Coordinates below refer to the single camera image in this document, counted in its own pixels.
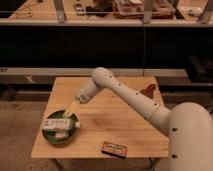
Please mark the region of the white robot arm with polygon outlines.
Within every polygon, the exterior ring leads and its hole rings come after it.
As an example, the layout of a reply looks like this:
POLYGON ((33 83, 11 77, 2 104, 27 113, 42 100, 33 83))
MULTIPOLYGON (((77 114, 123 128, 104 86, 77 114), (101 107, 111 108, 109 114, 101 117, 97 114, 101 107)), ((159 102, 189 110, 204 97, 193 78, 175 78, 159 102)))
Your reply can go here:
POLYGON ((104 88, 111 90, 169 138, 169 171, 213 171, 213 117, 201 105, 184 102, 172 110, 118 81, 103 67, 75 94, 65 116, 78 111, 104 88))

